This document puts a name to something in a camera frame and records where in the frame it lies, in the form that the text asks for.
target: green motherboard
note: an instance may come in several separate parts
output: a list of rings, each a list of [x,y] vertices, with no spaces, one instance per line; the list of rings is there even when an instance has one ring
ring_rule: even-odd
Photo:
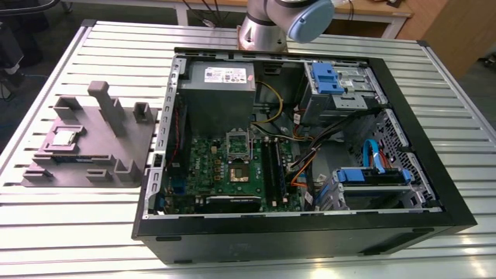
[[[265,200],[264,166],[261,161],[261,139],[255,139],[248,146],[243,140],[225,138],[193,138],[189,172],[185,180],[185,196],[231,195],[261,197],[261,212],[297,212],[301,206],[299,191],[287,194],[284,202]],[[292,147],[288,141],[279,141],[280,158],[285,166],[292,162]],[[248,160],[229,160],[229,153],[249,152]],[[179,214],[191,214],[191,206],[175,206]]]

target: red cable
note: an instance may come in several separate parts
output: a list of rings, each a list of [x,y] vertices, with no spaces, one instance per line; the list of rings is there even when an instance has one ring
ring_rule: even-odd
[[[177,151],[179,151],[179,112],[177,112],[177,109],[175,109],[175,115],[176,115],[176,148],[175,148],[175,151],[172,153],[172,158],[169,160],[169,163],[168,163],[165,169],[169,168],[171,164],[172,164],[172,161],[176,157]]]

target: motherboard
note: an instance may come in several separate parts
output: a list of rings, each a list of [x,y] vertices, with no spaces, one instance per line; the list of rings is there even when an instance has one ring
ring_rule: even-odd
[[[193,137],[188,177],[172,179],[173,199],[165,199],[169,214],[200,213],[204,203],[236,198],[260,212],[300,211],[301,195],[284,179],[292,160],[287,140]]]

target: floor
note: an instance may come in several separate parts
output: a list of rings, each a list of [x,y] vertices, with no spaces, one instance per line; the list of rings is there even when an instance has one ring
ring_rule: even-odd
[[[145,7],[133,7],[132,13],[125,6],[73,4],[73,12],[65,14],[60,6],[45,12],[51,28],[37,33],[37,44],[44,53],[44,60],[36,66],[21,69],[25,74],[48,76],[64,53],[73,35],[84,19],[99,19],[117,22],[139,22],[156,24],[176,24],[175,10]],[[188,13],[189,24],[203,26],[193,13]],[[235,28],[241,24],[244,15],[240,13],[221,13],[224,27]],[[15,97],[9,102],[0,101],[0,152],[19,126],[32,101],[44,85],[45,78],[41,76],[27,77]],[[459,81],[467,94],[471,96],[485,118],[496,127],[496,70],[488,69],[481,63],[476,63],[465,77]]]

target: slotted aluminum surface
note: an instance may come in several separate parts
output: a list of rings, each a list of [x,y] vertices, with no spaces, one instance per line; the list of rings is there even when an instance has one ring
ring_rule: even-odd
[[[56,114],[59,95],[81,104],[107,80],[123,106],[161,108],[175,47],[236,49],[236,31],[99,22],[81,27],[0,156],[0,276],[79,274],[169,278],[473,278],[496,276],[493,130],[429,50],[412,41],[323,36],[289,50],[383,58],[479,225],[389,256],[164,266],[131,239],[140,189],[24,188],[21,174]]]

